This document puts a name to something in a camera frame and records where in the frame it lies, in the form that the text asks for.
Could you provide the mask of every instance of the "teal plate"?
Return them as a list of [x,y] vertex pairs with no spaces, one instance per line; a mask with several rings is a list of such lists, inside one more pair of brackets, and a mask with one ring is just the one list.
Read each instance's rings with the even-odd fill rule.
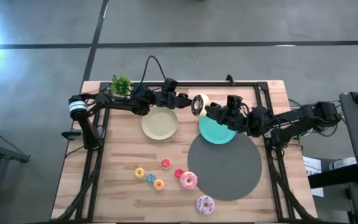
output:
[[213,144],[228,143],[236,135],[236,132],[229,130],[226,125],[220,125],[207,116],[200,118],[198,127],[205,140]]

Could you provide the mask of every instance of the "wooden tabletop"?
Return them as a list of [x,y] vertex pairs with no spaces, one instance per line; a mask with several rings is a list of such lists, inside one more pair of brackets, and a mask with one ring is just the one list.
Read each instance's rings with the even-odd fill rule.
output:
[[[284,82],[281,80],[266,82],[268,82],[275,114],[290,110]],[[99,84],[100,82],[84,82],[82,92],[97,93]],[[204,93],[211,101],[221,105],[226,104],[227,95],[239,95],[250,107],[257,106],[255,92],[251,87],[179,87],[177,92],[187,93],[189,98]],[[192,115],[190,107],[175,109],[174,112],[179,120],[176,133],[166,140],[154,141],[142,132],[140,127],[142,117],[128,111],[110,111],[94,222],[277,221],[262,137],[251,138],[262,158],[262,175],[256,188],[240,200],[230,202],[215,200],[216,209],[211,215],[200,215],[196,211],[196,200],[203,193],[198,189],[184,190],[173,173],[176,168],[188,168],[187,155],[190,144],[200,133],[198,118]],[[300,147],[296,142],[291,143],[285,149],[284,157],[291,191],[302,206],[317,217]],[[72,141],[68,145],[68,152],[82,145],[82,140]],[[65,159],[52,218],[62,214],[78,193],[85,158],[86,151],[79,150]],[[159,162],[164,158],[172,161],[172,166],[168,170],[160,167]],[[158,179],[164,181],[165,188],[156,191],[145,180],[136,179],[134,170],[137,167],[142,167],[146,172],[153,172]],[[286,213],[282,191],[280,191],[280,198]],[[87,211],[88,200],[89,197],[86,198],[84,211]]]

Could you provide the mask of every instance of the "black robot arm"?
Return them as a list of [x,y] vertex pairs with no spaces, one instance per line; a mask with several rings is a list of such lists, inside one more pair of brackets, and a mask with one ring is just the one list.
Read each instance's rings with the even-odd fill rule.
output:
[[70,117],[77,121],[83,132],[83,142],[85,149],[97,149],[101,144],[96,126],[91,125],[89,117],[95,112],[104,109],[126,110],[132,113],[144,116],[150,111],[149,105],[159,107],[167,107],[170,109],[184,108],[191,105],[191,100],[188,95],[175,92],[178,82],[171,78],[165,79],[161,91],[152,91],[148,89],[143,83],[139,83],[131,91],[131,94],[126,97],[111,96],[106,91],[101,91],[97,94],[84,93],[72,96],[68,100]]
[[272,139],[273,147],[285,147],[293,136],[301,136],[310,129],[335,126],[340,122],[335,105],[329,102],[317,102],[281,114],[272,114],[267,108],[257,106],[249,111],[240,96],[227,96],[226,106],[211,103],[206,106],[207,117],[218,124],[225,124],[230,130],[259,137],[264,134]]

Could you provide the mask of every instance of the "small donut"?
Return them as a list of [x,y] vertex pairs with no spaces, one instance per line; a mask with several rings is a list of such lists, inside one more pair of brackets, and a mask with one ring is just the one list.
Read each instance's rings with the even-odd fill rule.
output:
[[196,95],[191,101],[191,113],[197,117],[206,116],[205,106],[209,106],[211,102],[209,102],[209,98],[205,94]]
[[215,209],[215,202],[210,196],[204,195],[197,200],[196,208],[201,214],[209,215]]
[[162,190],[164,188],[164,181],[158,179],[154,182],[154,189],[155,190]]
[[135,177],[140,179],[144,176],[144,170],[142,168],[137,168],[135,170]]
[[168,169],[169,167],[171,167],[171,160],[169,160],[169,159],[163,159],[163,160],[161,161],[161,167],[162,167],[163,169]]
[[175,177],[180,178],[184,172],[185,172],[185,170],[182,168],[175,169]]
[[197,176],[192,172],[185,172],[180,177],[180,184],[185,189],[194,189],[197,186]]
[[146,175],[146,181],[147,181],[147,183],[149,183],[149,184],[154,183],[154,182],[155,182],[155,174],[153,174],[153,173],[147,174],[147,175]]

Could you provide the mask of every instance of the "floor tile line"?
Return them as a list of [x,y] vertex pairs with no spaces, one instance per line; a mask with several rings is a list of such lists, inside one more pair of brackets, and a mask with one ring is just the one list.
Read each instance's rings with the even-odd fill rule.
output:
[[256,42],[146,42],[96,44],[0,44],[1,49],[131,49],[158,47],[302,47],[358,45],[358,40],[332,41],[256,41]]
[[131,49],[159,47],[296,47],[358,45],[358,40],[343,41],[263,41],[263,42],[149,42],[98,44],[99,49]]
[[1,49],[90,49],[92,44],[0,44]]
[[86,62],[86,67],[85,67],[84,75],[82,78],[81,88],[82,88],[83,82],[88,81],[91,76],[93,61],[94,61],[94,57],[96,55],[96,50],[98,49],[100,33],[103,28],[104,16],[106,15],[108,3],[109,3],[109,0],[103,0],[102,7],[101,7],[101,10],[99,13],[98,25],[96,26],[96,30],[94,32],[92,47],[89,52],[88,61]]

